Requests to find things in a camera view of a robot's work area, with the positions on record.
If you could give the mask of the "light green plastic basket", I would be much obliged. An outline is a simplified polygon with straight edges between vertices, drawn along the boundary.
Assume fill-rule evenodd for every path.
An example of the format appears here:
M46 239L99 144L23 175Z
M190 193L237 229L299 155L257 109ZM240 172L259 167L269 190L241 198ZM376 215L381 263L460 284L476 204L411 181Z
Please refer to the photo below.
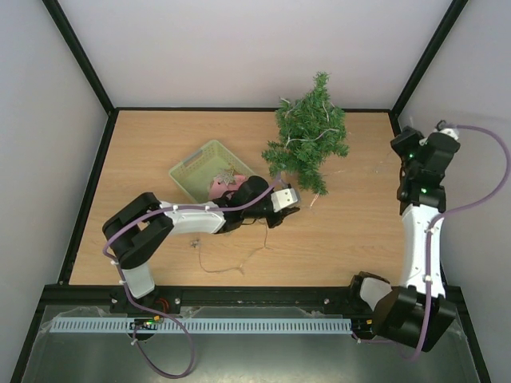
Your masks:
M210 140L168 171L169 177L193 203L210 200L212 181L222 172L253 176L255 173L218 140Z

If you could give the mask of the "small green christmas tree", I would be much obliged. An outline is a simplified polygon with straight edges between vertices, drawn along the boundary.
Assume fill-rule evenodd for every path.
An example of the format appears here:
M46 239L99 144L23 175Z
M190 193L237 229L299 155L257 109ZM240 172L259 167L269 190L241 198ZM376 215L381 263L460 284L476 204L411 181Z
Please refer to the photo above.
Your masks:
M311 90L294 101L282 97L275 111L278 139L267 142L261 156L275 177L296 177L300 189L327 194L321 167L330 156L346 157L345 112L331 101L329 74L318 72Z

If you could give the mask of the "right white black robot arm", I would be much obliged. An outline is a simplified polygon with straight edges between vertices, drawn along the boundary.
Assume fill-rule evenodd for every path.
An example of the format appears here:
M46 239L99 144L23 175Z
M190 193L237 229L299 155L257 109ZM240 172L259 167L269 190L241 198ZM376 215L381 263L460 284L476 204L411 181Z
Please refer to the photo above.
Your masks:
M456 316L446 300L440 265L440 235L446 212L442 186L446 169L461 147L456 128L436 128L428 136L406 127L391 142L401 163L397 199L405 234L403 269L397 286L376 274L360 272L350 284L350 307L371 311L360 342L388 341L428 352Z

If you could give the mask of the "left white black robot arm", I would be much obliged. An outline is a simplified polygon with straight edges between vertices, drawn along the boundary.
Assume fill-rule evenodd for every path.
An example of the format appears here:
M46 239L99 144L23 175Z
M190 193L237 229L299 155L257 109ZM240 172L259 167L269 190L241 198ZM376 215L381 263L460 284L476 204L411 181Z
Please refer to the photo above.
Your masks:
M104 223L105 249L121 271L121 283L135 299L156 287L149 260L169 235L189 233L225 234L245 220L264 219L267 227L278 227L299 211L299 193L280 179L269 184L260 176L245 177L233 186L212 182L213 199L205 203L175 204L160 201L145 192Z

